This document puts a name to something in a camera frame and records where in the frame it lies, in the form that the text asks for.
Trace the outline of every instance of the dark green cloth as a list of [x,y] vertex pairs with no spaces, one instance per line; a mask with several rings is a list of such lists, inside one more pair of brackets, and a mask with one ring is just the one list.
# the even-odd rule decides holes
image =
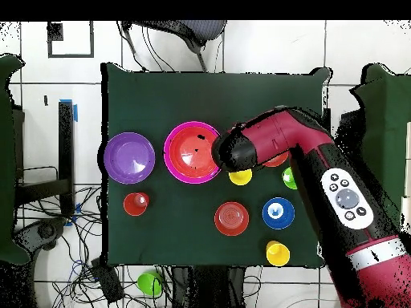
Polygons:
[[362,157],[400,210],[405,195],[407,123],[411,122],[411,76],[395,75],[377,63],[364,69],[362,79],[354,90],[365,114]]
[[[265,248],[276,240],[291,251],[288,265],[320,267],[317,238],[298,191],[282,181],[288,162],[254,171],[243,187],[220,172],[205,184],[184,184],[174,178],[163,159],[163,144],[178,124],[199,120],[225,131],[277,105],[298,106],[320,113],[327,68],[312,75],[203,73],[133,73],[113,64],[108,68],[108,137],[138,132],[153,144],[156,164],[150,176],[124,185],[108,182],[108,263],[162,265],[269,265]],[[147,211],[130,217],[123,209],[129,193],[150,198]],[[295,206],[295,219],[284,230],[262,220],[262,207],[272,197]],[[250,214],[246,231],[227,237],[214,226],[222,203],[237,201]]]
[[14,186],[16,185],[16,159],[14,152],[14,128],[11,111],[11,95],[8,89],[10,77],[22,61],[14,55],[0,55],[0,260],[22,265],[30,260],[26,250],[12,241],[14,230]]

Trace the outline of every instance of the red bowl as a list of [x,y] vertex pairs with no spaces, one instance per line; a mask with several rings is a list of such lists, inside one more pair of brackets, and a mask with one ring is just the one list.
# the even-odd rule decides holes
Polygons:
[[216,139],[210,130],[192,126],[179,131],[171,140],[169,157],[173,167],[188,178],[202,178],[215,172],[211,145]]
[[246,208],[237,202],[226,202],[217,209],[214,224],[220,233],[237,236],[246,230],[250,218]]

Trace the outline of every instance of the yellow cup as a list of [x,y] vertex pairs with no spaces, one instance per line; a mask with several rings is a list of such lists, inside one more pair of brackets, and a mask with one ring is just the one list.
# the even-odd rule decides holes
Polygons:
[[244,171],[238,171],[238,172],[229,172],[228,176],[231,180],[236,185],[246,185],[248,182],[251,181],[251,177],[253,176],[253,172],[251,169],[247,169]]
[[290,261],[290,250],[278,241],[270,241],[266,247],[267,260],[276,267],[282,267]]

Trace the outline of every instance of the pink bowl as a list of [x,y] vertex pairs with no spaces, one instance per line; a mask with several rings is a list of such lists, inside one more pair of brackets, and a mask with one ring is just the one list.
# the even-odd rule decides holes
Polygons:
[[[219,172],[220,172],[220,168],[215,165],[215,167],[212,167],[210,172],[205,175],[205,176],[199,176],[199,177],[188,177],[185,174],[179,172],[176,167],[174,166],[173,160],[172,158],[174,157],[173,155],[171,155],[171,144],[173,139],[184,129],[186,128],[202,128],[205,129],[207,132],[209,132],[210,136],[214,136],[215,138],[217,138],[219,136],[218,132],[216,129],[214,129],[212,126],[202,123],[202,122],[196,122],[196,121],[192,121],[192,122],[186,122],[183,124],[178,125],[177,127],[175,127],[169,134],[169,136],[167,137],[167,139],[165,140],[164,143],[164,161],[165,161],[165,165],[167,166],[167,169],[171,172],[171,174],[176,177],[178,180],[180,180],[181,182],[184,183],[188,183],[188,184],[201,184],[201,183],[205,183],[209,180],[211,180],[213,177],[215,177]],[[211,158],[211,144],[213,143],[213,140],[207,140],[208,144],[210,145],[210,159]]]

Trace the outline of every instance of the red robot arm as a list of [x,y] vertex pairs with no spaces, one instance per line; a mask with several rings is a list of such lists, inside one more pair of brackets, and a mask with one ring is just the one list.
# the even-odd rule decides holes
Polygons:
[[304,206],[343,308],[411,308],[409,235],[399,232],[328,132],[307,113],[281,107],[214,141],[229,172],[287,150]]

